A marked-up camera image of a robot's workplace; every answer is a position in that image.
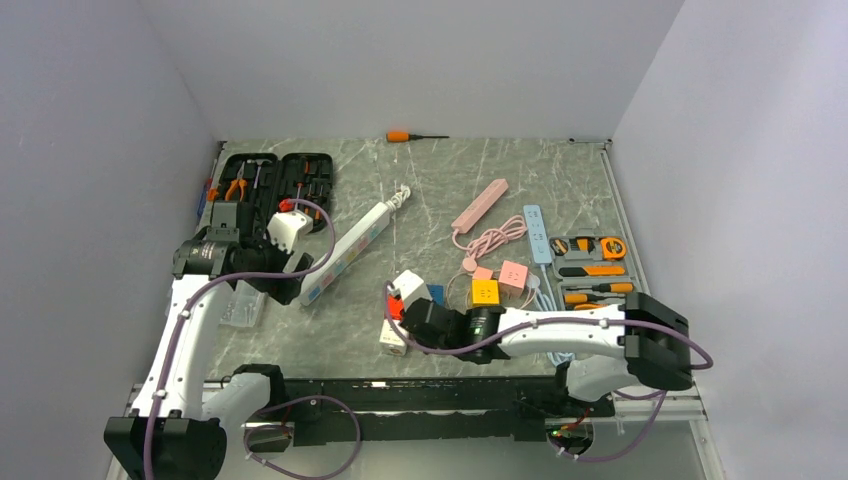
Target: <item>tape measure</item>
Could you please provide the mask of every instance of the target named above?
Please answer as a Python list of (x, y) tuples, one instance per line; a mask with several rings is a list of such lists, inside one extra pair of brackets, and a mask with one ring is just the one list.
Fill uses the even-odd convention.
[(619, 260), (627, 255), (627, 247), (619, 238), (605, 237), (601, 239), (601, 250), (604, 252), (604, 260)]

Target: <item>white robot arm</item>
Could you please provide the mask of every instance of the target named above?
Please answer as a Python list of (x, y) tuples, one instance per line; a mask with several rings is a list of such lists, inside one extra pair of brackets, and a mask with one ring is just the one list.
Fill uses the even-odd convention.
[(412, 346), (425, 353), (478, 364), (544, 352), (593, 354), (557, 369), (562, 393), (578, 402), (594, 402), (633, 385), (659, 390), (694, 385), (689, 322), (648, 295), (633, 293), (624, 305), (584, 311), (491, 306), (461, 313), (421, 295), (416, 288), (417, 282), (424, 283), (420, 277), (404, 272), (401, 278), (403, 287), (390, 292), (405, 307), (400, 327), (415, 340)]
[[(243, 365), (221, 392), (207, 403), (202, 400), (215, 332), (236, 280), (213, 281), (251, 272), (245, 278), (248, 283), (287, 304), (300, 293), (299, 278), (269, 278), (253, 272), (300, 272), (312, 263), (311, 257), (296, 254), (294, 249), (311, 230), (312, 218), (297, 210), (275, 214), (267, 236), (256, 238), (236, 227), (242, 223), (243, 205), (216, 203), (215, 227), (202, 229), (174, 254), (168, 320), (150, 373), (130, 413), (110, 418), (103, 435), (130, 478), (144, 478), (145, 443), (153, 445), (148, 448), (152, 448), (149, 454), (157, 479), (215, 478), (224, 462), (227, 441), (242, 435), (245, 420), (286, 399), (279, 366)], [(190, 302), (202, 289), (208, 290)], [(189, 303), (194, 305), (190, 312), (184, 310)], [(155, 422), (149, 432), (153, 440), (146, 440), (151, 421)]]

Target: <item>pink power strip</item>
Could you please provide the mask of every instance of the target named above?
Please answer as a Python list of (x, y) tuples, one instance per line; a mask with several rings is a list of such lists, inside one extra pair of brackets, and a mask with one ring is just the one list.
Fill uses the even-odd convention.
[(509, 187), (506, 183), (506, 179), (499, 178), (497, 180), (492, 181), (483, 193), (481, 193), (477, 198), (471, 202), (471, 205), (462, 212), (462, 215), (459, 216), (456, 220), (451, 223), (451, 228), (458, 231), (460, 234), (466, 234), (471, 227), (477, 223), (483, 215), (492, 208), (492, 205), (498, 201), (499, 198), (506, 192), (506, 189)]

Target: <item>pliers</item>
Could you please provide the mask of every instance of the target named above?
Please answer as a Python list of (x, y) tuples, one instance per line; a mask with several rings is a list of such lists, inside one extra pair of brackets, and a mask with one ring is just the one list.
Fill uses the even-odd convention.
[(226, 195), (224, 195), (224, 200), (230, 201), (233, 198), (233, 194), (236, 193), (236, 189), (239, 189), (241, 192), (239, 193), (239, 202), (244, 201), (244, 192), (245, 187), (247, 187), (247, 180), (244, 179), (244, 164), (247, 162), (242, 162), (241, 167), (239, 167), (239, 171), (236, 174), (235, 180), (230, 183), (230, 188), (227, 190)]

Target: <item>yellow power adapter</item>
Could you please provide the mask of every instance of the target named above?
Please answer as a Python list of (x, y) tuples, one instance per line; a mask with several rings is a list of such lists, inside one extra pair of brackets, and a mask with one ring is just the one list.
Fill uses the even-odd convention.
[(488, 307), (500, 303), (497, 280), (471, 280), (472, 307)]

